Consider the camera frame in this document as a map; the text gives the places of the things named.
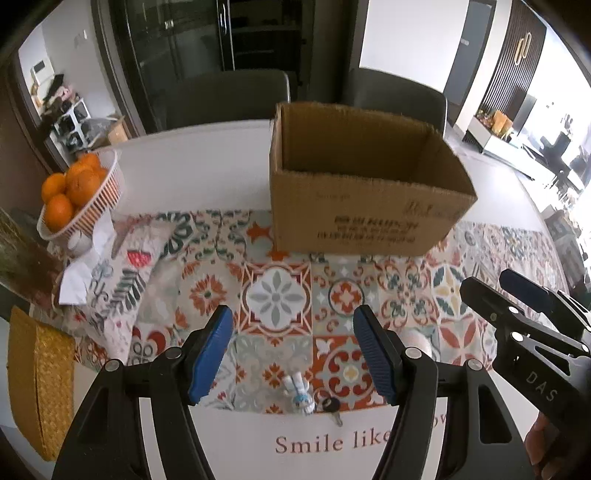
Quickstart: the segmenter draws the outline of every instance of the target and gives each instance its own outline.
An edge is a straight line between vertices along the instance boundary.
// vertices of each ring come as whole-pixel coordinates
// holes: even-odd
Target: cabinet handle
[[[223,12],[220,13],[220,26],[223,27],[223,35],[228,34],[228,23],[226,23],[226,4],[222,4]]]

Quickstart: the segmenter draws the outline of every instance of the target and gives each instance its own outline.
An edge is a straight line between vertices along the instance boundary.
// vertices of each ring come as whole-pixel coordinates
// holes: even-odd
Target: cardboard box
[[[433,127],[342,105],[278,105],[270,169],[283,251],[423,255],[476,201]]]

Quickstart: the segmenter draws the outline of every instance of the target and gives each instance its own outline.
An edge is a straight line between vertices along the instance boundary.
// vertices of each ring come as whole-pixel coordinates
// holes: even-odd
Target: gray chair
[[[290,83],[281,70],[205,73],[177,85],[166,97],[166,128],[271,119],[275,106],[290,101]]]
[[[397,113],[431,124],[445,133],[447,99],[422,83],[369,69],[349,72],[341,103]]]

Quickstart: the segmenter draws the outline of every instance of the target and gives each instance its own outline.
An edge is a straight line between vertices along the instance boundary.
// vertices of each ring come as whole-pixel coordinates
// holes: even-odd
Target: white paper
[[[86,305],[86,296],[92,281],[92,270],[96,267],[103,252],[112,248],[115,237],[111,210],[107,209],[95,223],[92,232],[92,247],[64,270],[60,287],[60,305]]]

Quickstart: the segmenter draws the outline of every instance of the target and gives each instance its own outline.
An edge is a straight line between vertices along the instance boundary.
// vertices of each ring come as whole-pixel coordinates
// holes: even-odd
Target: finger
[[[548,417],[546,417],[546,415],[544,415],[542,412],[539,412],[538,418],[535,420],[531,428],[533,430],[544,430],[549,424],[550,421],[548,420]]]
[[[562,468],[562,464],[562,458],[555,458],[551,462],[546,463],[544,468],[542,468],[542,480],[550,480]]]
[[[530,457],[532,465],[539,463],[546,452],[546,442],[544,439],[544,432],[542,430],[532,429],[525,436],[525,451]]]

